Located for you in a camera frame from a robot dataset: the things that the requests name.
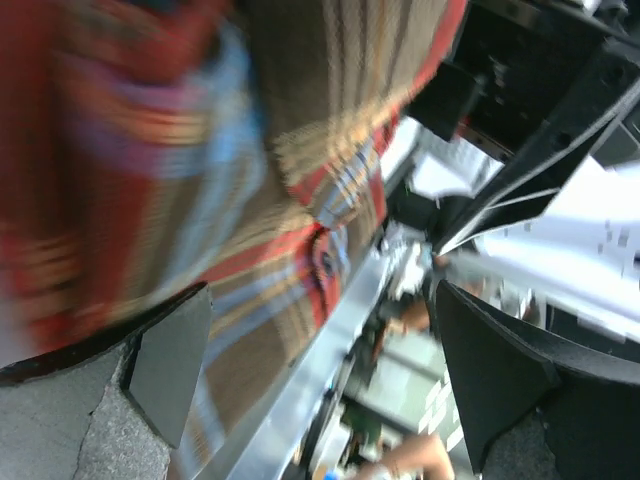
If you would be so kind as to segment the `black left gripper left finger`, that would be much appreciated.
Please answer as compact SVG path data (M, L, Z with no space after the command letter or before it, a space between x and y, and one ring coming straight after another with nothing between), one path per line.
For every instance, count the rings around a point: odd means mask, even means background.
M211 324L198 284L131 322L20 362L1 332L4 479L164 479Z

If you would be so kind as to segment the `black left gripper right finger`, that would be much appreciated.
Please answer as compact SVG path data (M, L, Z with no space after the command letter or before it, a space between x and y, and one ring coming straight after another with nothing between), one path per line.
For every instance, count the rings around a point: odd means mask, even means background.
M636 479L639 366L441 281L434 306L464 440L485 479Z

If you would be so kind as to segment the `red brown plaid shirt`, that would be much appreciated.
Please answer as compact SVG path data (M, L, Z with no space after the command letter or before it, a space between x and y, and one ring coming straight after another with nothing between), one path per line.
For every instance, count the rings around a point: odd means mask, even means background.
M13 364L204 284L315 325L383 222L381 159L463 1L5 1L1 329Z

